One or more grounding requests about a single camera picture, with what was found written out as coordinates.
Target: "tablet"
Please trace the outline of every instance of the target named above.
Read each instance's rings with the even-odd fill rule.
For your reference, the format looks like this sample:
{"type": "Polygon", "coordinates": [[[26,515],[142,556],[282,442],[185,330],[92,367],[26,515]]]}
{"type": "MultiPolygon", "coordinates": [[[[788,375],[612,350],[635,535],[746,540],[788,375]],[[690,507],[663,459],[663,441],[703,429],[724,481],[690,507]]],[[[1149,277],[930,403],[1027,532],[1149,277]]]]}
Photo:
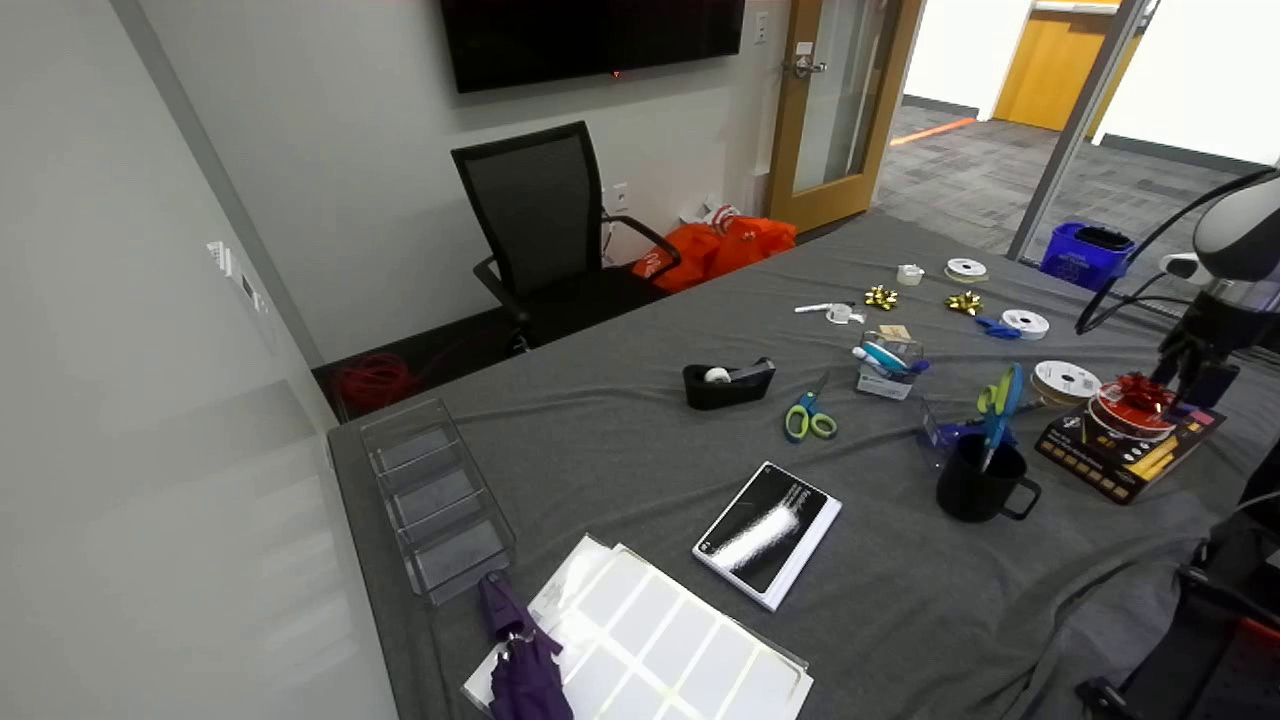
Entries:
{"type": "Polygon", "coordinates": [[[766,459],[692,542],[692,556],[777,610],[838,515],[838,495],[766,459]]]}

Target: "orange bag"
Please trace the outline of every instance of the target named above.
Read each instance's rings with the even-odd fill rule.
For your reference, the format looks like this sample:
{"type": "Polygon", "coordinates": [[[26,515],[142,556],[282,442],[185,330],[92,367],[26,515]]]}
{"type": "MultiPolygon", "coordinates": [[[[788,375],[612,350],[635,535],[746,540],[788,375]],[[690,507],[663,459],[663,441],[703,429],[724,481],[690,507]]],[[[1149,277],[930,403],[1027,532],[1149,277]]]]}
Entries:
{"type": "Polygon", "coordinates": [[[724,277],[766,254],[796,247],[796,222],[780,222],[770,215],[730,215],[721,221],[721,253],[708,265],[708,277],[724,277]]]}
{"type": "Polygon", "coordinates": [[[668,259],[662,247],[651,247],[633,265],[633,272],[642,280],[651,280],[662,290],[685,290],[685,286],[708,280],[708,265],[721,247],[721,230],[712,222],[681,222],[668,236],[668,244],[681,253],[675,267],[668,267],[663,277],[651,280],[651,272],[662,272],[668,259]]]}
{"type": "Polygon", "coordinates": [[[663,267],[663,253],[651,247],[633,265],[633,277],[651,280],[662,290],[685,290],[712,277],[796,247],[796,222],[780,222],[770,215],[724,215],[717,222],[681,222],[668,244],[681,253],[675,267],[651,280],[651,272],[663,267]]]}

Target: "yellow door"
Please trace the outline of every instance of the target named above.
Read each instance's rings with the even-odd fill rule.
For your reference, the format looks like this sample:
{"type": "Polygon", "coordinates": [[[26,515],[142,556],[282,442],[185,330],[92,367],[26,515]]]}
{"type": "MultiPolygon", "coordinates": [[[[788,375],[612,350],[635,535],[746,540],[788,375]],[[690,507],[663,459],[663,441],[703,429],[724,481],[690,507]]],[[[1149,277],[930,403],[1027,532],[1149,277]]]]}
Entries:
{"type": "Polygon", "coordinates": [[[796,0],[770,215],[820,229],[871,205],[925,0],[796,0]]]}
{"type": "Polygon", "coordinates": [[[1003,74],[995,121],[1069,129],[1107,28],[1112,13],[1032,13],[1003,74]]]}

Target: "wall-mounted tv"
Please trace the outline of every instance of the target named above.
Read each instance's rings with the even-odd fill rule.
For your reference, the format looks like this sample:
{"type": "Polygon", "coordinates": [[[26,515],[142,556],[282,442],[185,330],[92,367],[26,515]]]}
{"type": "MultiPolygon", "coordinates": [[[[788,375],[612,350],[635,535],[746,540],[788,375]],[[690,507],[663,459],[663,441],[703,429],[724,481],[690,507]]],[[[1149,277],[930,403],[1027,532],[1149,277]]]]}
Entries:
{"type": "Polygon", "coordinates": [[[737,55],[746,0],[441,0],[461,92],[737,55]]]}

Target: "purple object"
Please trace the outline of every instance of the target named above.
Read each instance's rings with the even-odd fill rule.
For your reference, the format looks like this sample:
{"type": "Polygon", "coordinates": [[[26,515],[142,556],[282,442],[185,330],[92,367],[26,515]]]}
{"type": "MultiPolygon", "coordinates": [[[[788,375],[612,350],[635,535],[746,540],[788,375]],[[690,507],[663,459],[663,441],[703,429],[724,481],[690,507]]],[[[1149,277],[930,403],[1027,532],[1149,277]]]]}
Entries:
{"type": "Polygon", "coordinates": [[[496,639],[503,639],[493,669],[493,720],[571,720],[559,678],[559,642],[538,629],[525,600],[503,574],[485,574],[480,582],[485,619],[496,639]]]}

